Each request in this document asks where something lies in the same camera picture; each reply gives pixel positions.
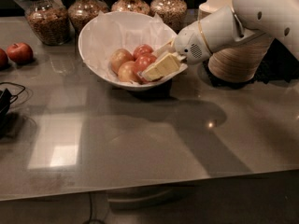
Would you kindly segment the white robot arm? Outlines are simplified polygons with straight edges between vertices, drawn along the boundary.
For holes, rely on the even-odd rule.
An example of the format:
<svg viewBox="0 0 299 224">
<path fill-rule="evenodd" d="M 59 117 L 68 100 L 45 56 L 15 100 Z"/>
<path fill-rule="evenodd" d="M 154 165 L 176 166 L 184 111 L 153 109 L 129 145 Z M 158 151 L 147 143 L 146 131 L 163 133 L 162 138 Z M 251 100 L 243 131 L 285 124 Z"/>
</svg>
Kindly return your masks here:
<svg viewBox="0 0 299 224">
<path fill-rule="evenodd" d="M 178 71 L 174 63 L 208 61 L 215 77 L 247 82 L 274 39 L 299 59 L 298 13 L 299 0 L 231 0 L 158 48 L 157 62 L 142 76 L 147 80 L 170 77 Z"/>
</svg>

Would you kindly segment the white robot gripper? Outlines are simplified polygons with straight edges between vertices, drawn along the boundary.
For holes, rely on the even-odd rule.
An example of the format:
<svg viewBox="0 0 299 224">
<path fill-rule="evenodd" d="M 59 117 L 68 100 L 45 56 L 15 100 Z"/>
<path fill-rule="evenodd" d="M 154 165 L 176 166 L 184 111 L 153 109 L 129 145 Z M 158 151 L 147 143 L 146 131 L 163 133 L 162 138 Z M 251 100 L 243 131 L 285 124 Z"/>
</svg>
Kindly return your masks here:
<svg viewBox="0 0 299 224">
<path fill-rule="evenodd" d="M 175 39 L 170 39 L 152 52 L 158 59 L 141 72 L 141 77 L 151 82 L 177 75 L 186 69 L 182 56 L 187 64 L 198 64 L 207 60 L 212 55 L 207 34 L 208 25 L 204 20 L 186 26 Z"/>
</svg>

